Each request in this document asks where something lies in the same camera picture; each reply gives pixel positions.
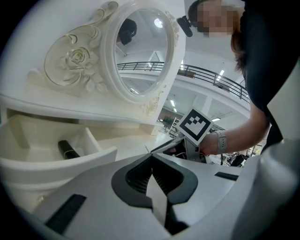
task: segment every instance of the black shirt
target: black shirt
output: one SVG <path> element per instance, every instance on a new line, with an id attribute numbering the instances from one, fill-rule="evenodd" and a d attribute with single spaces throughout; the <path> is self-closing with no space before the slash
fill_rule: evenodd
<path id="1" fill-rule="evenodd" d="M 245 0 L 245 12 L 240 19 L 246 53 L 246 88 L 253 104 L 272 124 L 264 149 L 282 140 L 267 104 L 284 84 L 299 57 L 297 10 L 298 6 L 291 2 Z"/>

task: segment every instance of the hand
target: hand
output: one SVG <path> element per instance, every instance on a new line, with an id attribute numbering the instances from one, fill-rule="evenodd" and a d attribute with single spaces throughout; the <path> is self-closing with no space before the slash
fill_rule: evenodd
<path id="1" fill-rule="evenodd" d="M 204 155 L 216 155 L 218 151 L 218 135 L 215 133 L 207 134 L 200 142 L 200 152 Z"/>

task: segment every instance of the balcony railing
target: balcony railing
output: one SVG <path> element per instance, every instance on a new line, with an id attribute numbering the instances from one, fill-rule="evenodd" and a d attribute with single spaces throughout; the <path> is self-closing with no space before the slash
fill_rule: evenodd
<path id="1" fill-rule="evenodd" d="M 164 62 L 127 62 L 118 64 L 118 70 L 139 70 L 150 72 L 161 72 L 164 67 Z M 207 69 L 191 66 L 187 64 L 181 64 L 177 75 L 189 77 L 192 79 L 202 80 L 207 83 L 211 83 L 220 89 L 223 89 L 229 93 L 234 94 L 239 99 L 242 99 L 249 103 L 248 92 L 245 87 L 236 83 L 235 81 L 221 76 L 218 73 L 209 71 Z"/>

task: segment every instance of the mirror frame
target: mirror frame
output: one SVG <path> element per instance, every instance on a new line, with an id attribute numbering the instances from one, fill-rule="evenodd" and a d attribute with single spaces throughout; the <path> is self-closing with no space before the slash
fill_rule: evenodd
<path id="1" fill-rule="evenodd" d="M 164 22 L 164 28 L 167 35 L 167 55 L 164 67 L 155 84 L 144 93 L 136 95 L 128 90 L 119 74 L 115 57 L 115 42 L 124 20 L 139 9 L 149 9 L 161 15 L 161 20 Z M 102 74 L 108 80 L 107 83 L 110 85 L 111 90 L 122 100 L 132 104 L 145 103 L 160 91 L 161 86 L 164 84 L 165 79 L 169 74 L 169 70 L 174 63 L 173 57 L 176 47 L 174 28 L 177 27 L 177 25 L 174 25 L 174 18 L 171 19 L 170 16 L 170 13 L 156 2 L 133 1 L 119 7 L 108 19 L 100 44 L 100 67 Z"/>

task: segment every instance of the railing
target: railing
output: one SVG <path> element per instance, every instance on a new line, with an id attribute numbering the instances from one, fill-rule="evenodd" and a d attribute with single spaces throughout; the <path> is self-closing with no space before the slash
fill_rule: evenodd
<path id="1" fill-rule="evenodd" d="M 164 67 L 164 62 L 127 62 L 118 64 L 118 70 L 142 70 L 161 72 Z M 191 66 L 187 64 L 181 64 L 177 75 L 203 80 L 207 83 L 211 83 L 220 89 L 223 89 L 229 93 L 234 94 L 239 99 L 242 99 L 249 103 L 248 92 L 245 87 L 236 83 L 235 81 L 221 76 L 218 73 L 209 71 L 207 69 Z"/>

